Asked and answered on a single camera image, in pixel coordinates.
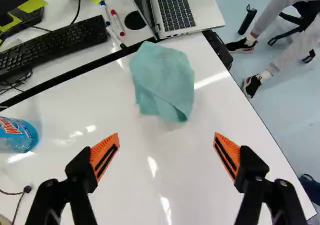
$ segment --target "silver laptop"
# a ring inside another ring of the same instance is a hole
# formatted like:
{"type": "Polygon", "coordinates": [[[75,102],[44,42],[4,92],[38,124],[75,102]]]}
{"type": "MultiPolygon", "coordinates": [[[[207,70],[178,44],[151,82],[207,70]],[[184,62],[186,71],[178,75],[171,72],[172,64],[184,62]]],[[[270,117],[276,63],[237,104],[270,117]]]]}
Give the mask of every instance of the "silver laptop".
{"type": "Polygon", "coordinates": [[[134,0],[143,20],[160,39],[222,27],[215,0],[134,0]]]}

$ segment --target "black sneaker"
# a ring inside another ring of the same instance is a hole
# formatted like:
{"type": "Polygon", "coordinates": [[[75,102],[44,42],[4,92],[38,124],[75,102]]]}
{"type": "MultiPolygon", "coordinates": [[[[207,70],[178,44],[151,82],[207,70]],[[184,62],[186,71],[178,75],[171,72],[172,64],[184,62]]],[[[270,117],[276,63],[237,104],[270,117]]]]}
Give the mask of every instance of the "black sneaker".
{"type": "Polygon", "coordinates": [[[246,80],[244,80],[242,91],[247,98],[252,99],[254,97],[258,88],[261,86],[260,80],[261,76],[258,74],[250,76],[246,80]]]}
{"type": "Polygon", "coordinates": [[[226,44],[226,49],[230,53],[249,53],[255,48],[258,41],[255,41],[251,46],[246,45],[246,41],[247,38],[243,38],[239,41],[229,42],[226,44]]]}

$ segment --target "person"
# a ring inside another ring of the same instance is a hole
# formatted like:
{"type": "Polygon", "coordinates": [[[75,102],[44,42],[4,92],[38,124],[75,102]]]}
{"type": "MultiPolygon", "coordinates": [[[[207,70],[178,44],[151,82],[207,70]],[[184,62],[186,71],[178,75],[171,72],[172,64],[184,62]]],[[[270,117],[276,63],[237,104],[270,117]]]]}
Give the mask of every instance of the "person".
{"type": "MultiPolygon", "coordinates": [[[[231,53],[252,52],[258,44],[257,38],[265,31],[268,26],[277,18],[282,10],[297,2],[309,2],[315,0],[271,0],[258,18],[251,33],[235,42],[226,44],[231,53]]],[[[317,15],[312,24],[293,41],[293,43],[281,53],[273,62],[266,66],[262,72],[246,78],[243,82],[242,90],[244,94],[252,99],[258,88],[267,79],[274,76],[284,68],[287,68],[293,62],[309,53],[320,42],[320,14],[317,15]]]]}

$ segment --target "keyboard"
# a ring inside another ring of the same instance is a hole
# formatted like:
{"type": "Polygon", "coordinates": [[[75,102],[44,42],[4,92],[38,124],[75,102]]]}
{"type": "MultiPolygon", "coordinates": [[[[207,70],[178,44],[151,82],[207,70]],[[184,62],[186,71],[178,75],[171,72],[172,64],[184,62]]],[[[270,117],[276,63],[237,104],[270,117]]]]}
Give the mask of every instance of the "keyboard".
{"type": "Polygon", "coordinates": [[[1,35],[2,40],[10,36],[13,36],[14,34],[17,34],[22,30],[35,26],[38,23],[41,23],[44,17],[44,10],[45,10],[44,7],[34,10],[33,12],[30,12],[30,13],[26,13],[20,10],[19,8],[12,10],[10,13],[15,17],[19,18],[21,22],[13,26],[12,28],[8,29],[7,31],[5,31],[4,34],[1,35]]]}
{"type": "Polygon", "coordinates": [[[102,15],[48,32],[0,53],[0,81],[107,40],[102,15]]]}
{"type": "Polygon", "coordinates": [[[188,0],[158,0],[158,3],[166,32],[196,26],[188,0]]]}

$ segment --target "white table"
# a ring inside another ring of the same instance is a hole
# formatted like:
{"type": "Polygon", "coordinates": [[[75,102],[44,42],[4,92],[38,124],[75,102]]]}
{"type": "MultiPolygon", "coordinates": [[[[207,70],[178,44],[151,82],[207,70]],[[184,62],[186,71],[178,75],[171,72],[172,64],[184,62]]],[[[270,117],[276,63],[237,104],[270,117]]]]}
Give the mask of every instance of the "white table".
{"type": "MultiPolygon", "coordinates": [[[[213,149],[214,132],[219,132],[252,148],[270,167],[267,179],[290,181],[306,218],[314,216],[288,161],[204,36],[161,44],[185,52],[195,71],[188,122],[169,123],[139,113],[128,68],[132,56],[124,57],[0,113],[30,121],[40,133],[33,152],[0,157],[0,187],[19,191],[50,178],[62,181],[66,164],[83,147],[117,132],[119,152],[89,196],[98,224],[232,225],[243,195],[213,149]]],[[[22,201],[17,224],[24,224],[35,192],[22,201]]],[[[18,198],[0,194],[0,199],[0,213],[11,219],[18,198]]],[[[73,224],[69,206],[61,224],[73,224]]],[[[271,224],[266,206],[259,224],[271,224]]]]}
{"type": "MultiPolygon", "coordinates": [[[[48,2],[48,5],[46,5],[44,8],[44,18],[42,22],[36,25],[38,27],[49,30],[56,30],[65,27],[71,23],[77,13],[78,0],[45,1],[48,2]]],[[[109,10],[116,9],[121,21],[124,21],[125,17],[129,13],[137,10],[132,0],[106,0],[105,2],[109,10]]],[[[103,7],[96,5],[90,0],[81,0],[80,12],[76,22],[98,15],[103,15],[106,19],[105,14],[106,12],[103,7]]],[[[134,45],[153,36],[153,34],[147,27],[136,31],[125,28],[125,32],[126,36],[123,38],[123,42],[126,46],[134,45]]],[[[3,46],[5,46],[6,44],[10,44],[16,39],[20,39],[22,42],[26,42],[45,33],[46,32],[42,30],[28,28],[8,38],[3,43],[3,46]]],[[[118,50],[120,50],[120,47],[112,39],[110,39],[103,44],[99,44],[82,51],[63,56],[50,62],[46,62],[45,64],[35,67],[33,69],[33,75],[28,80],[28,83],[21,85],[19,88],[23,91],[26,91],[36,85],[39,85],[45,81],[55,78],[82,65],[105,57],[118,50]]],[[[10,91],[0,96],[0,103],[18,95],[19,93],[19,91],[11,89],[10,91]]]]}

